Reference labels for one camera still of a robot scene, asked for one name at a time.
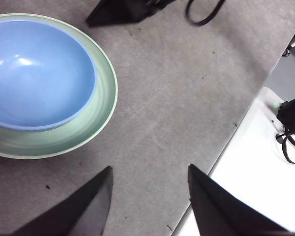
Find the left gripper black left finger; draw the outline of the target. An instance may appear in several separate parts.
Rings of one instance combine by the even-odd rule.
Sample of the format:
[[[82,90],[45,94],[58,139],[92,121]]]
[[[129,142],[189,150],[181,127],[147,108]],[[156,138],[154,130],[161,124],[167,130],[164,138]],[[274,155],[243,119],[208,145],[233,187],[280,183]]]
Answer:
[[[65,200],[13,236],[101,236],[112,200],[113,168],[107,166]]]

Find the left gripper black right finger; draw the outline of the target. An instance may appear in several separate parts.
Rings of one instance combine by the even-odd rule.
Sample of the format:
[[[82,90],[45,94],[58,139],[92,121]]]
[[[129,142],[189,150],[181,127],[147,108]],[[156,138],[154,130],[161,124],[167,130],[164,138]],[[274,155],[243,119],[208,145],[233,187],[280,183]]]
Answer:
[[[190,203],[202,236],[292,236],[241,202],[204,172],[188,167]]]

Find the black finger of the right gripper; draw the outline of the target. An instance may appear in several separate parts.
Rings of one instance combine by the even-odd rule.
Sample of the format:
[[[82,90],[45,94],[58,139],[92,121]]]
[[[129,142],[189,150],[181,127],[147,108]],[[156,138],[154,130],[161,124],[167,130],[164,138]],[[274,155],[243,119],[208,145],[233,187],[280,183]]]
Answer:
[[[90,27],[137,23],[148,16],[146,0],[101,0],[86,18]]]

